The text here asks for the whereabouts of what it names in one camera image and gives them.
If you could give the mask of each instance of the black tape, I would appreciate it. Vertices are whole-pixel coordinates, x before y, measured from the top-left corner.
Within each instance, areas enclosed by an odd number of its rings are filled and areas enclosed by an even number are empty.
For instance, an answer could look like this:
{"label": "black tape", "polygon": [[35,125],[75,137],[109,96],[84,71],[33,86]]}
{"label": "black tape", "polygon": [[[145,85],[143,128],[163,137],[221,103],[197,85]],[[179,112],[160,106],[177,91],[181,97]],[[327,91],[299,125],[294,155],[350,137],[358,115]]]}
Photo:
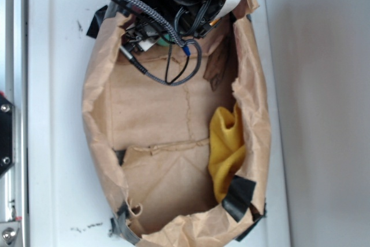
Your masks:
{"label": "black tape", "polygon": [[120,166],[123,165],[123,159],[125,158],[126,150],[115,150],[116,156],[118,158],[118,163]]}
{"label": "black tape", "polygon": [[266,218],[267,217],[267,211],[266,211],[266,204],[265,204],[265,211],[264,211],[264,214],[263,215],[260,215],[258,213],[258,210],[257,208],[255,208],[254,205],[250,204],[250,210],[251,210],[251,213],[252,213],[252,218],[253,218],[253,224],[244,232],[242,233],[240,236],[238,236],[235,240],[238,241],[238,242],[241,242],[241,240],[243,240],[254,228],[255,226],[258,224],[258,222],[262,219],[262,218]]}
{"label": "black tape", "polygon": [[92,37],[94,39],[97,38],[100,26],[103,23],[104,15],[107,10],[108,6],[105,5],[104,7],[100,8],[96,11],[94,18],[91,21],[90,27],[86,33],[87,36]]}
{"label": "black tape", "polygon": [[126,219],[129,217],[130,213],[128,211],[128,206],[126,203],[117,212],[118,217],[113,218],[112,223],[112,233],[117,235],[122,235],[124,239],[133,245],[139,243],[140,238],[127,226]]}
{"label": "black tape", "polygon": [[234,176],[232,179],[227,195],[221,203],[235,221],[242,220],[247,212],[255,186],[255,182],[240,176]]}

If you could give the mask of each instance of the metal frame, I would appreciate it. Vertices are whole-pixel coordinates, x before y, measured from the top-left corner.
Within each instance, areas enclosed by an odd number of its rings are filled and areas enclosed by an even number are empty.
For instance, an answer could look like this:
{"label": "metal frame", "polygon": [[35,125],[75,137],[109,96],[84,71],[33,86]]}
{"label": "metal frame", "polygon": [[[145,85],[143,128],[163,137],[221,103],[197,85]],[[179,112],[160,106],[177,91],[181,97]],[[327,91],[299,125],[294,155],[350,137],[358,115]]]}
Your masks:
{"label": "metal frame", "polygon": [[0,235],[20,226],[16,240],[6,245],[16,247],[28,243],[27,7],[27,0],[0,0],[0,90],[14,105],[14,166],[0,178]]}

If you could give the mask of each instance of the white wall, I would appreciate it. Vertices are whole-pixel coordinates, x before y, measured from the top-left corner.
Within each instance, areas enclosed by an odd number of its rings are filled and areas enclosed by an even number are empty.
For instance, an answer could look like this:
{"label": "white wall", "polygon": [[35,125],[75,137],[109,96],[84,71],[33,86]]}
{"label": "white wall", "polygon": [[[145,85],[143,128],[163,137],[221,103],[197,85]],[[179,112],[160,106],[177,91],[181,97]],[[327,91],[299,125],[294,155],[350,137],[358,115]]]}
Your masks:
{"label": "white wall", "polygon": [[370,246],[370,0],[267,0],[292,244]]}

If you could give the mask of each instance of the brown paper bag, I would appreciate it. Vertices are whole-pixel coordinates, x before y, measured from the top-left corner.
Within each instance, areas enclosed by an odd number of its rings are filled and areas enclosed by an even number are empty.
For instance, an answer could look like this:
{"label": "brown paper bag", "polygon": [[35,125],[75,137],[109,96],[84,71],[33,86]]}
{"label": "brown paper bag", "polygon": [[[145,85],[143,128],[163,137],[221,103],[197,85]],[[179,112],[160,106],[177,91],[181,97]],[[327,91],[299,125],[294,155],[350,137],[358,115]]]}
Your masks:
{"label": "brown paper bag", "polygon": [[[256,0],[245,0],[237,14],[257,6]],[[114,230],[137,246],[224,246],[265,209],[271,132],[251,23],[245,16],[233,24],[224,19],[199,41],[199,73],[181,86],[167,87],[142,75],[119,53],[127,21],[118,13],[103,22],[83,94],[86,136],[115,216]],[[165,47],[136,57],[151,73],[163,75]],[[207,63],[216,60],[225,65],[217,89],[205,79],[212,79],[205,73],[212,68]],[[184,62],[183,51],[174,49],[170,75]],[[194,65],[191,57],[188,71]],[[218,204],[207,169],[209,122],[217,107],[232,110],[235,102],[242,111],[246,158]]]}

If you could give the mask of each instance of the black wire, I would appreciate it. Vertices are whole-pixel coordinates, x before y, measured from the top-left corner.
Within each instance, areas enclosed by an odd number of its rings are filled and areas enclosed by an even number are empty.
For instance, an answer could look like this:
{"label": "black wire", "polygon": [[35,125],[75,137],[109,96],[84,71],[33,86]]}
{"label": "black wire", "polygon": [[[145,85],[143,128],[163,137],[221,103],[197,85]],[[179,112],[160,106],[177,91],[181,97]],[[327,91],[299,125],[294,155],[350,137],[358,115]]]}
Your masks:
{"label": "black wire", "polygon": [[180,18],[186,12],[186,10],[183,7],[180,8],[180,10],[177,12],[177,14],[175,16],[175,22],[174,22],[174,29],[179,34],[179,36],[187,37],[187,36],[192,35],[195,32],[195,30],[197,30],[197,28],[199,27],[205,13],[208,10],[209,5],[210,5],[210,0],[207,0],[206,2],[203,3],[202,7],[198,11],[198,14],[197,14],[197,16],[196,16],[196,18],[193,22],[193,25],[191,26],[191,28],[188,31],[186,31],[183,34],[181,34],[179,32],[179,26],[178,25],[179,25]]}
{"label": "black wire", "polygon": [[[186,63],[185,63],[185,65],[184,65],[184,67],[183,67],[183,69],[181,70],[181,72],[174,78],[174,79],[172,79],[170,82],[168,82],[167,81],[167,77],[168,77],[168,70],[169,70],[169,63],[170,63],[170,61],[171,61],[171,55],[172,55],[172,45],[174,45],[175,43],[174,42],[172,42],[172,41],[170,41],[170,40],[168,40],[166,37],[165,37],[165,35],[163,35],[162,34],[162,31],[160,31],[159,29],[158,29],[158,27],[152,22],[152,21],[150,21],[148,18],[146,18],[145,16],[143,16],[142,14],[139,14],[139,13],[137,13],[136,11],[134,11],[134,10],[132,10],[130,7],[128,7],[126,4],[124,5],[121,1],[118,1],[118,0],[111,0],[111,1],[113,1],[114,3],[116,3],[116,4],[118,4],[118,5],[120,5],[120,6],[122,6],[124,9],[127,9],[130,13],[132,13],[132,14],[134,14],[137,18],[139,18],[139,19],[141,19],[141,20],[143,20],[143,21],[145,21],[146,23],[148,23],[150,26],[152,26],[153,27],[153,29],[155,30],[155,31],[157,31],[157,33],[159,34],[159,36],[164,40],[164,41],[166,41],[168,44],[169,44],[169,51],[168,51],[168,58],[167,58],[167,66],[166,66],[166,74],[165,74],[165,80],[162,80],[162,79],[159,79],[158,77],[156,77],[156,76],[154,76],[154,75],[152,75],[149,71],[146,71],[146,73],[145,73],[145,75],[146,76],[148,76],[149,78],[151,78],[151,79],[153,79],[154,81],[156,81],[156,82],[159,82],[159,83],[161,83],[161,84],[164,84],[164,85],[169,85],[169,86],[178,86],[178,85],[181,85],[181,84],[183,84],[183,83],[185,83],[185,82],[187,82],[187,81],[189,81],[192,77],[194,77],[194,75],[196,75],[197,74],[197,72],[199,71],[199,68],[200,68],[200,66],[201,66],[201,62],[202,62],[202,49],[201,49],[201,47],[200,47],[200,45],[198,44],[198,42],[196,41],[196,40],[193,40],[193,39],[190,39],[190,40],[187,40],[187,41],[185,41],[185,43],[186,43],[186,46],[187,45],[195,45],[195,48],[196,48],[196,50],[197,50],[197,52],[198,52],[198,57],[197,57],[197,64],[195,65],[195,68],[194,68],[194,70],[186,77],[186,78],[184,78],[183,80],[181,80],[181,81],[179,81],[179,82],[175,82],[175,81],[177,81],[181,76],[182,76],[182,74],[184,74],[184,72],[185,72],[185,70],[187,69],[187,67],[188,67],[188,63],[189,63],[189,60],[190,60],[190,56],[187,56],[187,59],[186,59]],[[208,6],[209,6],[209,1],[207,1],[203,6],[202,6],[202,8],[203,8],[203,10],[207,10],[207,8],[208,8]],[[202,8],[199,10],[199,13],[198,13],[198,15],[197,15],[197,19],[198,19],[198,21],[200,22],[200,20],[203,18],[203,16],[204,16],[204,13],[205,13],[205,11],[204,12],[202,12],[201,13],[201,17],[199,16],[199,14],[200,14],[200,12],[201,12],[201,10],[202,10]],[[136,63],[134,64],[137,68],[139,67],[139,68],[144,68],[143,67],[143,65],[139,62],[139,61],[137,61],[136,60]]]}
{"label": "black wire", "polygon": [[168,44],[170,45],[174,45],[175,43],[174,42],[171,42],[170,40],[168,40],[165,36],[166,34],[162,34],[162,32],[165,32],[165,31],[161,31],[158,26],[156,26],[154,24],[153,21],[150,21],[147,17],[143,16],[142,14],[139,14],[138,12],[134,11],[133,9],[131,9],[130,7],[128,7],[127,5],[124,5],[121,1],[118,1],[118,0],[111,0],[113,1],[114,3],[120,5],[121,7],[123,7],[124,9],[128,10],[130,13],[132,13],[134,16],[136,16],[137,18],[145,21],[146,23],[148,23],[150,26],[153,27],[153,29],[158,33],[158,35]]}
{"label": "black wire", "polygon": [[[188,46],[188,45],[194,45],[194,47],[195,47],[195,49],[197,50],[197,52],[198,52],[198,56],[197,56],[197,63],[196,63],[196,65],[195,65],[195,68],[194,68],[194,70],[186,77],[186,78],[184,78],[184,79],[182,79],[182,80],[180,80],[180,81],[178,81],[178,82],[174,82],[174,83],[172,83],[172,84],[170,84],[169,86],[178,86],[178,85],[181,85],[181,84],[184,84],[185,82],[188,82],[191,78],[193,78],[194,77],[194,75],[196,75],[197,74],[197,72],[199,71],[199,69],[200,69],[200,67],[201,67],[201,64],[202,64],[202,48],[201,48],[201,46],[199,45],[199,43],[196,41],[196,40],[194,40],[194,39],[190,39],[190,40],[186,40],[185,41],[185,46]],[[137,61],[136,61],[136,63],[137,63],[137,66],[136,67],[143,67],[140,63],[138,63]],[[146,71],[145,72],[145,75],[146,76],[148,76],[149,78],[151,78],[151,79],[153,79],[154,81],[156,81],[156,82],[159,82],[159,83],[161,83],[161,84],[163,84],[163,85],[168,85],[167,83],[166,83],[166,81],[164,81],[164,80],[162,80],[162,79],[160,79],[160,78],[158,78],[158,77],[156,77],[156,76],[154,76],[154,75],[152,75],[150,72],[148,72],[148,71]]]}
{"label": "black wire", "polygon": [[178,80],[183,75],[183,73],[187,69],[187,66],[189,64],[189,59],[190,59],[190,56],[187,56],[185,65],[184,65],[183,69],[181,70],[181,72],[174,79],[172,79],[169,82],[168,81],[168,70],[169,70],[169,63],[171,62],[171,56],[172,56],[172,45],[169,45],[168,57],[167,57],[167,66],[166,66],[166,75],[165,75],[165,82],[166,82],[167,85],[172,85],[176,80]]}

